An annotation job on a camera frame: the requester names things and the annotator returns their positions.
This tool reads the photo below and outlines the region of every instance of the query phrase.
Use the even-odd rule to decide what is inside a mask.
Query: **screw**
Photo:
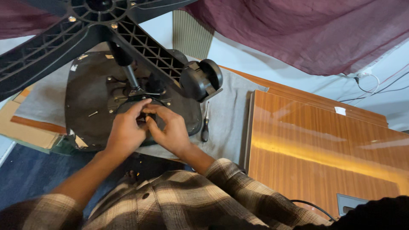
[[[95,115],[95,114],[97,114],[97,113],[98,113],[98,111],[95,112],[95,113],[89,114],[88,116],[90,117],[90,116]]]

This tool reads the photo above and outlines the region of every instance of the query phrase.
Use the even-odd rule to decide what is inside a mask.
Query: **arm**
[[[126,113],[118,114],[105,150],[97,153],[84,168],[70,176],[51,193],[73,198],[83,210],[102,181],[145,140],[146,132],[138,127],[136,118],[142,108],[151,101],[152,99],[140,101]]]
[[[126,113],[117,115],[106,149],[50,194],[2,210],[0,226],[5,229],[76,229],[82,220],[82,210],[101,182],[146,138],[146,131],[138,127],[136,118],[150,102],[151,99],[140,101]]]
[[[147,105],[145,113],[156,113],[166,123],[160,130],[152,118],[147,125],[154,140],[178,158],[192,166],[199,174],[223,189],[242,206],[270,226],[279,221],[288,226],[307,223],[326,224],[322,217],[294,205],[286,197],[248,177],[227,159],[214,160],[196,145],[190,143],[184,120],[163,106]]]
[[[195,144],[190,143],[182,116],[164,106],[152,104],[147,105],[143,112],[157,114],[166,123],[162,131],[151,117],[146,117],[146,123],[156,143],[192,166],[196,172],[204,175],[214,159]]]

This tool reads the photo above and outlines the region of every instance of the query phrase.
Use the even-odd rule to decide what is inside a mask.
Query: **screwdriver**
[[[206,118],[204,119],[204,127],[202,129],[202,141],[207,142],[209,138],[209,101],[207,102]]]

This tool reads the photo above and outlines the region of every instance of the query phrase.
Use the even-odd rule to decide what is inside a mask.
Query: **wooden panel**
[[[51,124],[47,122],[39,122],[39,121],[35,121],[35,120],[23,118],[23,117],[17,117],[17,116],[13,116],[10,121],[14,123],[18,123],[18,124],[31,126],[34,128],[39,128],[39,129],[55,132],[55,133],[61,133],[64,135],[67,134],[65,127],[61,127],[56,124]]]
[[[346,109],[346,115],[348,117],[353,117],[356,119],[360,119],[366,122],[370,122],[373,124],[377,124],[383,127],[388,127],[388,123],[386,121],[386,117],[384,115],[380,115],[378,113],[374,113],[371,111],[367,111],[361,108],[357,108],[339,101],[334,101],[326,97],[321,97],[309,92],[305,92],[302,90],[298,90],[289,86],[285,86],[276,82],[272,82],[266,79],[262,79],[250,74],[246,74],[237,70],[233,70],[227,67],[223,67],[226,70],[230,70],[240,76],[243,76],[252,82],[255,82],[259,85],[269,87],[270,89],[267,91],[269,93],[286,97],[291,100],[299,101],[305,104],[309,104],[312,106],[316,106],[318,108],[326,109],[332,112],[335,112],[334,106],[343,107]]]
[[[252,96],[250,177],[333,216],[336,193],[409,194],[409,135],[258,90]]]

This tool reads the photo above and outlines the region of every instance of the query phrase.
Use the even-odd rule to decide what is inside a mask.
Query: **electrical outlet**
[[[365,78],[365,77],[367,77],[369,75],[370,75],[370,73],[368,73],[368,72],[358,72],[356,77],[359,78],[359,79],[362,79],[362,78]]]

